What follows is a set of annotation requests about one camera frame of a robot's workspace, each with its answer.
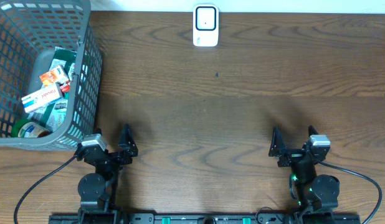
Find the green white wipes packet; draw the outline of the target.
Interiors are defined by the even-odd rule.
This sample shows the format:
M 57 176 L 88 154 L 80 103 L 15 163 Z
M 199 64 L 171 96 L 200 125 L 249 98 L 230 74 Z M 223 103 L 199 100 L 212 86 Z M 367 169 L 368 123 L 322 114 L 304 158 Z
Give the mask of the green white wipes packet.
M 69 77 L 69 81 L 73 80 L 76 51 L 67 50 L 62 47 L 56 47 L 52 60 L 49 66 L 49 70 L 52 70 L 58 65 L 62 65 L 65 72 Z M 37 82 L 40 88 L 45 86 L 42 84 L 40 78 Z M 69 93 L 63 93 L 63 98 L 49 106 L 35 110 L 34 112 L 28 113 L 26 118 L 39 123 L 41 126 L 48 129 L 50 132 L 56 131 L 62 123 L 65 121 L 65 115 L 67 113 Z

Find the red snack stick sachet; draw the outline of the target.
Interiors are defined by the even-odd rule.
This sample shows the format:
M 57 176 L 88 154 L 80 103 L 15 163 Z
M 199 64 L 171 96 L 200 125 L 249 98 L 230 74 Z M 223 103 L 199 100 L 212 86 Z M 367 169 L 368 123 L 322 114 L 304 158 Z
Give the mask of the red snack stick sachet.
M 70 84 L 71 84 L 71 81 L 67 81 L 65 82 L 63 85 L 60 86 L 60 89 L 61 89 L 61 92 L 62 93 L 67 93 L 70 91 Z

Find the white Panadol medicine box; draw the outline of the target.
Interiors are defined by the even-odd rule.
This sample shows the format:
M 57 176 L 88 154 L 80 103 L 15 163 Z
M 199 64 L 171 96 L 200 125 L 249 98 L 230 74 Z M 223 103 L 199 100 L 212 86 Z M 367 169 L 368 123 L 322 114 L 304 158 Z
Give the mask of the white Panadol medicine box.
M 31 113 L 40 108 L 49 106 L 63 98 L 60 85 L 58 83 L 51 84 L 41 88 L 22 98 L 22 104 L 26 113 Z

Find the orange small carton box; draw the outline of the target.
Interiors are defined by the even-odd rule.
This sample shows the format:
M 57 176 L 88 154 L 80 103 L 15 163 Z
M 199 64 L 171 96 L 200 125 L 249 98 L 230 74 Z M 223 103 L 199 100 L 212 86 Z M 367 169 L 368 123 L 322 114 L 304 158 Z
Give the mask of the orange small carton box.
M 45 87 L 55 83 L 63 85 L 70 80 L 62 65 L 58 65 L 52 70 L 45 72 L 39 78 Z

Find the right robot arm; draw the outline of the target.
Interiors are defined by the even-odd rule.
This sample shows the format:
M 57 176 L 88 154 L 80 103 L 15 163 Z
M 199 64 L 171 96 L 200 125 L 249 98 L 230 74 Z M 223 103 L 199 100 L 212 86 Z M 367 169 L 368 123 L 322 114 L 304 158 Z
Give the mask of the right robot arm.
M 290 167 L 290 194 L 299 208 L 286 214 L 283 223 L 334 223 L 332 210 L 338 206 L 340 182 L 332 175 L 318 175 L 315 165 L 324 161 L 330 140 L 308 127 L 308 141 L 300 149 L 289 149 L 278 128 L 272 131 L 270 157 L 277 157 L 279 167 Z

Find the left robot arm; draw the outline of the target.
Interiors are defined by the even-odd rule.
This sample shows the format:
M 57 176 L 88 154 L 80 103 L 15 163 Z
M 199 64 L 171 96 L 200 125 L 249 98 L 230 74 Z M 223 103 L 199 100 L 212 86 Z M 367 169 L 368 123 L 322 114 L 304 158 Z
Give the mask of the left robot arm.
M 109 152 L 102 133 L 87 135 L 78 144 L 75 158 L 94 166 L 95 172 L 78 183 L 78 223 L 128 223 L 128 215 L 115 205 L 119 173 L 138 155 L 130 126 L 125 124 L 117 152 Z

